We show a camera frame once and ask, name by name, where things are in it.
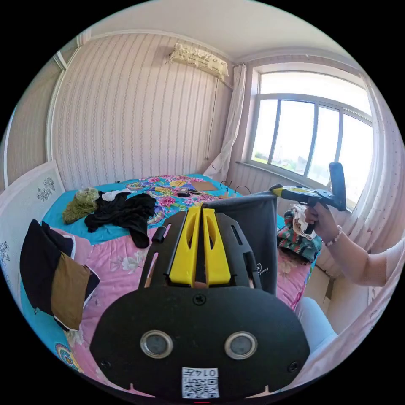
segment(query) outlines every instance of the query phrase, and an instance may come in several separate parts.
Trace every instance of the person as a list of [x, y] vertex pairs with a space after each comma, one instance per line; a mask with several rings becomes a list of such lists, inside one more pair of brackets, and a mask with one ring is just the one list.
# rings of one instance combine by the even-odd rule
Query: person
[[390, 249], [369, 254], [351, 241], [338, 226], [330, 210], [317, 203], [305, 210], [305, 221], [314, 225], [343, 275], [352, 283], [382, 287], [360, 316], [336, 334], [318, 304], [303, 297], [295, 312], [310, 346], [310, 356], [286, 389], [294, 388], [329, 372], [346, 359], [378, 321], [398, 283], [405, 262], [405, 238]]

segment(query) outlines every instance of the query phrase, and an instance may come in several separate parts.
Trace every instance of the white headboard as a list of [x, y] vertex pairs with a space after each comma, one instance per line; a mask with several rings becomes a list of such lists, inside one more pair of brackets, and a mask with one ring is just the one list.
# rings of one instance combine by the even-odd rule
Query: white headboard
[[0, 194], [0, 264], [20, 310], [20, 253], [25, 235], [31, 221], [40, 222], [64, 192], [53, 160], [25, 173]]

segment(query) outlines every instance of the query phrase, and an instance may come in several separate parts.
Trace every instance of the bracelet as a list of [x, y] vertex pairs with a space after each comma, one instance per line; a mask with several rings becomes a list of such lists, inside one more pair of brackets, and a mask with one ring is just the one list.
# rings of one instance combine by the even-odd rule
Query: bracelet
[[331, 246], [334, 243], [337, 242], [337, 240], [340, 238], [340, 235], [342, 235], [342, 227], [340, 225], [337, 226], [339, 228], [339, 233], [337, 234], [337, 237], [335, 239], [332, 239], [330, 242], [326, 243], [325, 246]]

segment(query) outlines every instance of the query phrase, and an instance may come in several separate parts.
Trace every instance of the air conditioner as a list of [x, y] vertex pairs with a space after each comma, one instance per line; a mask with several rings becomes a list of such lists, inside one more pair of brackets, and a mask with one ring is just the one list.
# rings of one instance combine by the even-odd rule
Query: air conditioner
[[202, 49], [193, 48], [189, 45], [177, 43], [173, 52], [169, 56], [169, 62], [183, 63], [194, 66], [206, 73], [218, 77], [224, 81], [228, 77], [228, 64], [218, 57], [203, 51]]

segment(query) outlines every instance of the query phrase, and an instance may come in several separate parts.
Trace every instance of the cable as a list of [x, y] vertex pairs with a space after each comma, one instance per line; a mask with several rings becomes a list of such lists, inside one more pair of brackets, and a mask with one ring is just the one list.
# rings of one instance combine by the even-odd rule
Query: cable
[[252, 194], [251, 191], [249, 190], [249, 188], [248, 188], [247, 186], [243, 186], [243, 185], [237, 186], [236, 189], [235, 189], [235, 193], [236, 193], [236, 190], [237, 190], [239, 187], [245, 187], [246, 189], [248, 189], [249, 194]]
[[216, 86], [215, 86], [215, 95], [214, 95], [214, 105], [212, 107], [212, 116], [211, 116], [211, 125], [210, 125], [210, 132], [208, 133], [208, 150], [207, 150], [207, 157], [205, 160], [209, 160], [210, 158], [210, 143], [211, 143], [211, 130], [212, 130], [212, 124], [214, 122], [214, 112], [215, 112], [215, 102], [216, 102], [216, 91], [218, 89], [218, 81], [219, 79], [216, 78]]
[[232, 184], [232, 182], [230, 182], [230, 183], [228, 184], [226, 180], [222, 180], [222, 181], [221, 181], [221, 184], [220, 184], [220, 187], [221, 187], [223, 190], [226, 189], [226, 191], [228, 192], [229, 188], [231, 187], [231, 184]]

